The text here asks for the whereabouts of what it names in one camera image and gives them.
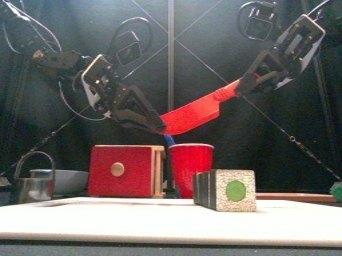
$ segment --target green circle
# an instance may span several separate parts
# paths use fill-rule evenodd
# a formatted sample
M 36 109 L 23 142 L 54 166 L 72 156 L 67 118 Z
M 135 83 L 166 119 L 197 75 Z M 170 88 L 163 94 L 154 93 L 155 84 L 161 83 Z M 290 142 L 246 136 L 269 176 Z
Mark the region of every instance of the green circle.
M 234 180 L 227 184 L 226 196 L 234 202 L 239 202 L 246 197 L 246 186 L 241 181 Z

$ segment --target red cup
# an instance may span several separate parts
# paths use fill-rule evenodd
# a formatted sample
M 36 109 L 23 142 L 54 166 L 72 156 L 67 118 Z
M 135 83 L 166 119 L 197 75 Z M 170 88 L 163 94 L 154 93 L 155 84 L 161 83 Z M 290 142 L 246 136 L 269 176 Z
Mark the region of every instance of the red cup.
M 201 143 L 183 143 L 170 148 L 175 186 L 181 198 L 193 198 L 193 176 L 210 171 L 214 146 Z

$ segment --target black curtain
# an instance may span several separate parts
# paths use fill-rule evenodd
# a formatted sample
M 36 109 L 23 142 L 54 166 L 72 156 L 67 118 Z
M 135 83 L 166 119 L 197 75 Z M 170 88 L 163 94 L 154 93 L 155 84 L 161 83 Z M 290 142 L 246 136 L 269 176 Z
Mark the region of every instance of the black curtain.
M 246 2 L 174 2 L 175 108 L 213 92 L 226 82 L 238 79 L 261 50 L 273 45 L 271 42 L 250 41 L 238 32 L 237 15 Z M 279 24 L 285 29 L 303 12 L 302 2 L 278 0 L 277 3 Z M 151 48 L 136 62 L 118 69 L 118 74 L 124 78 L 124 83 L 139 86 L 158 112 L 166 113 L 169 1 L 30 0 L 24 4 L 30 15 L 54 31 L 63 51 L 75 50 L 92 57 L 107 52 L 115 29 L 124 20 L 132 17 L 149 19 L 154 30 Z M 144 44 L 149 40 L 146 28 L 136 27 L 135 32 Z M 30 59 L 10 50 L 4 34 L 0 36 L 0 45 L 2 172 L 7 170 L 11 176 L 14 168 L 10 166 L 47 137 L 51 139 L 40 150 L 52 155 L 58 168 L 84 171 L 90 169 L 94 145 L 166 146 L 163 136 L 126 129 L 114 120 L 90 121 L 80 117 L 74 119 L 75 114 L 62 100 L 56 81 Z M 341 61 L 337 59 L 333 62 L 328 58 L 326 62 L 341 73 Z M 328 83 L 340 90 L 338 82 L 332 85 L 330 81 Z M 63 94 L 76 111 L 87 106 L 84 94 L 74 91 L 70 83 L 63 84 Z M 332 132 L 326 122 L 328 102 L 322 97 L 314 63 L 279 90 L 251 94 L 247 98 L 267 117 L 246 100 L 234 98 L 221 104 L 219 118 L 175 136 L 177 143 L 213 144 L 214 167 L 255 170 L 258 191 L 329 192 L 336 178 L 289 140 L 289 135 L 294 136 L 322 162 L 341 174 L 340 158 L 336 154 L 337 134 Z M 91 119 L 102 119 L 91 110 L 83 115 Z M 32 159 L 26 168 L 43 168 L 44 165 L 44 160 Z

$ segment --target red wooden box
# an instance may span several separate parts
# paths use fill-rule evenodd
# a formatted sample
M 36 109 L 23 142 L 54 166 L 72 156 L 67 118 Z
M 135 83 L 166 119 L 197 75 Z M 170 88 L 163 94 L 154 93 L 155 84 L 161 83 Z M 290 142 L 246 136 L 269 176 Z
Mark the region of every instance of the red wooden box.
M 94 146 L 90 196 L 163 197 L 163 158 L 163 146 Z

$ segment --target silver cup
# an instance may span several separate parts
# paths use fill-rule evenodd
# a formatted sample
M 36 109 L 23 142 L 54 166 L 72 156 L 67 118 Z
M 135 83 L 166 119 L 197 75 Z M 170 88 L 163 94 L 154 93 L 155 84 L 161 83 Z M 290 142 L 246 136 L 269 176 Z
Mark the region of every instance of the silver cup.
M 51 161 L 51 170 L 52 175 L 50 178 L 20 178 L 22 167 L 26 160 L 36 154 L 43 154 L 48 157 Z M 14 191 L 14 203 L 24 204 L 32 202 L 40 202 L 51 200 L 54 197 L 54 189 L 55 189 L 55 173 L 56 173 L 56 165 L 52 157 L 42 152 L 32 151 L 27 153 L 22 158 L 16 166 L 15 172 L 15 191 Z

